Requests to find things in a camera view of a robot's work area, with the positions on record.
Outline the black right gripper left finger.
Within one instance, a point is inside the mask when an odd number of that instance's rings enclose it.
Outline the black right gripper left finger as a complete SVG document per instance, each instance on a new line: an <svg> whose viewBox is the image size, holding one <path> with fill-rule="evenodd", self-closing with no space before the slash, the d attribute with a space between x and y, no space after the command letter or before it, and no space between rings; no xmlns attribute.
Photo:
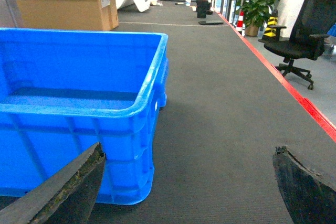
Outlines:
<svg viewBox="0 0 336 224"><path fill-rule="evenodd" d="M41 185L1 210L1 223L87 223L102 184L106 154L91 145Z"/></svg>

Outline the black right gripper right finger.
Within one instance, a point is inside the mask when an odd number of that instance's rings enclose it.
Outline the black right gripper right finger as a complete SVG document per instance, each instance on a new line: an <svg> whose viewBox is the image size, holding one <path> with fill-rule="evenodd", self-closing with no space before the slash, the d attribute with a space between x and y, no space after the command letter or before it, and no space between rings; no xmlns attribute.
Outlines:
<svg viewBox="0 0 336 224"><path fill-rule="evenodd" d="M276 146L275 178L293 223L335 223L335 176L288 146Z"/></svg>

